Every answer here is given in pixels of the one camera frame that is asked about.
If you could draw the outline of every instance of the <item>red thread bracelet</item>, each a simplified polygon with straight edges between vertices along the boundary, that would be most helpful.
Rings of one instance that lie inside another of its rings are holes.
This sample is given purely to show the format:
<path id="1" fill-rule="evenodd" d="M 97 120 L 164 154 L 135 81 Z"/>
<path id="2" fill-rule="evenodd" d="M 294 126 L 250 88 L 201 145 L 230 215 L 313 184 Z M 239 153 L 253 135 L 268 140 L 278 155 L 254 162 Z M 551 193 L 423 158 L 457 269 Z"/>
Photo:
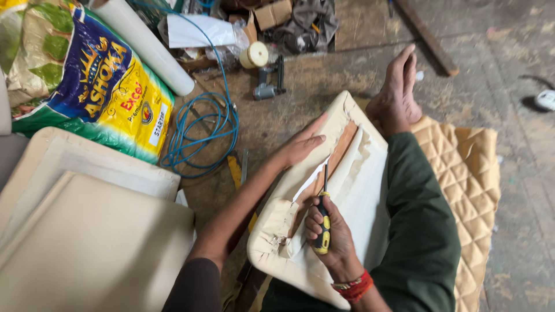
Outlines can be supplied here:
<path id="1" fill-rule="evenodd" d="M 331 284 L 331 287 L 333 287 L 333 289 L 335 289 L 347 301 L 355 303 L 360 300 L 362 295 L 364 295 L 364 293 L 367 292 L 372 285 L 374 285 L 374 280 L 365 269 L 364 274 L 356 280 L 348 283 Z"/>

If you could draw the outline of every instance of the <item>foot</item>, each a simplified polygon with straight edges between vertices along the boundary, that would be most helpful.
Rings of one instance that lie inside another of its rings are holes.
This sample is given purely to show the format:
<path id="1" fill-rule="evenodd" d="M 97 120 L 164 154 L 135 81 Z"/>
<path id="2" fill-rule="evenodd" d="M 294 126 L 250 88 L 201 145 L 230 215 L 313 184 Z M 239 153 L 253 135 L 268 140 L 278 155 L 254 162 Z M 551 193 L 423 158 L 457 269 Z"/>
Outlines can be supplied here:
<path id="1" fill-rule="evenodd" d="M 409 124 L 422 117 L 422 109 L 415 102 L 412 89 L 416 81 L 415 45 L 411 44 L 387 66 L 384 86 L 380 93 L 366 106 L 366 115 L 381 119 L 394 114 L 395 119 L 405 118 Z"/>

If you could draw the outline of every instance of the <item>hand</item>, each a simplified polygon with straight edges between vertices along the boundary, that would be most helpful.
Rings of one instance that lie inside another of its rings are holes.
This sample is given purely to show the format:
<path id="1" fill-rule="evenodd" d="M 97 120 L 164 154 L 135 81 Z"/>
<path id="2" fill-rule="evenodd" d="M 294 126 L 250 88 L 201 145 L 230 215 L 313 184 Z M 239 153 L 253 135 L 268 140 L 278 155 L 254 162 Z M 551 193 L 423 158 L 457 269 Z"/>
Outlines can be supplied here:
<path id="1" fill-rule="evenodd" d="M 379 119 L 384 111 L 406 118 L 409 124 L 422 117 L 422 109 L 415 102 L 412 89 L 416 81 L 415 45 L 411 44 L 387 66 L 384 86 L 366 106 L 366 115 Z"/>
<path id="2" fill-rule="evenodd" d="M 316 207 L 319 203 L 319 197 L 312 200 L 312 206 L 305 219 L 305 235 L 311 246 L 314 246 L 314 240 L 322 233 L 320 224 L 324 222 L 324 217 Z M 356 257 L 351 230 L 328 196 L 324 196 L 324 208 L 330 217 L 330 247 L 327 254 L 316 253 L 316 255 L 328 268 L 336 283 L 353 281 L 364 273 L 364 267 Z"/>
<path id="3" fill-rule="evenodd" d="M 306 126 L 287 141 L 275 154 L 275 160 L 280 163 L 283 170 L 305 159 L 313 149 L 326 140 L 325 135 L 313 136 L 326 120 L 327 113 Z"/>

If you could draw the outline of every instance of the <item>green pants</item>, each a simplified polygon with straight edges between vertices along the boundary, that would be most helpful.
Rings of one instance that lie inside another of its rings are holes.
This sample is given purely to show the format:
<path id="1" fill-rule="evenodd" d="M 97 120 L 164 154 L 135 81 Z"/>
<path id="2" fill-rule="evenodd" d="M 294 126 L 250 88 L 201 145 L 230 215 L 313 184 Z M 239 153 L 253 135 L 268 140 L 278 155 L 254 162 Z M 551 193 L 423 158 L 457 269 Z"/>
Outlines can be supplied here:
<path id="1" fill-rule="evenodd" d="M 461 255 L 455 218 L 412 133 L 388 138 L 389 245 L 370 272 L 381 296 L 397 311 L 455 310 L 455 275 Z M 273 279 L 262 311 L 338 311 Z"/>

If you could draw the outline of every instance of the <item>diamond quilted pattern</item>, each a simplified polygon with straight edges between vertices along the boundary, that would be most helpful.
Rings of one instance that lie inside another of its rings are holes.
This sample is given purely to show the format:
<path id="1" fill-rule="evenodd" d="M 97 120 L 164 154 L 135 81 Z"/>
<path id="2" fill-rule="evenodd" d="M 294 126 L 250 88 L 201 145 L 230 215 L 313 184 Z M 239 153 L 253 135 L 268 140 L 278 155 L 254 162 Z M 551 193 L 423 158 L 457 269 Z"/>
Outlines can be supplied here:
<path id="1" fill-rule="evenodd" d="M 436 173 L 457 223 L 462 251 L 453 290 L 456 311 L 476 312 L 501 196 L 495 154 L 497 132 L 455 128 L 429 117 L 414 124 L 412 132 Z"/>

